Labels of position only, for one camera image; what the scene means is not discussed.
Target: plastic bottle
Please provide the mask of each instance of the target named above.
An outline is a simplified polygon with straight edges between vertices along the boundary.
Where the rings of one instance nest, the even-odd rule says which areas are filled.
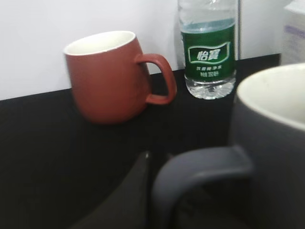
[[[305,0],[294,0],[284,8],[281,64],[305,62]]]
[[[178,0],[185,81],[197,98],[228,95],[235,84],[235,0]]]

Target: red mug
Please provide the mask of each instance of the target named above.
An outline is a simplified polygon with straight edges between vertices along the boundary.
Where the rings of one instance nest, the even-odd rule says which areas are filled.
[[[72,94],[91,122],[114,124],[138,115],[147,104],[168,104],[177,87],[171,67],[158,54],[143,54],[130,31],[111,31],[72,42],[64,49]],[[156,64],[168,95],[152,94],[146,62]]]

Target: green label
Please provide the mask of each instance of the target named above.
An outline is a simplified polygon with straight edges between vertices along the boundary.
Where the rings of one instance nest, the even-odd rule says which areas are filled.
[[[219,81],[235,71],[234,26],[209,33],[182,32],[185,75],[196,81]]]

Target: gray mug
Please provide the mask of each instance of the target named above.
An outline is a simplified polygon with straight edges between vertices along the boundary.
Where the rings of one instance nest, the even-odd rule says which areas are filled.
[[[164,165],[152,189],[155,228],[168,228],[174,205],[190,189],[247,177],[254,228],[305,228],[305,64],[242,81],[229,147],[195,150]]]

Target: black surface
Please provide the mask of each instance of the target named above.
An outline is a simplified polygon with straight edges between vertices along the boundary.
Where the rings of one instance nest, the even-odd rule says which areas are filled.
[[[237,81],[278,59],[239,61]],[[183,71],[175,76],[169,106],[150,105],[121,125],[85,121],[70,90],[0,101],[0,228],[67,228],[118,186],[142,151],[152,152],[155,173],[168,153],[226,145],[234,95],[196,99]],[[152,78],[165,93],[162,77]]]

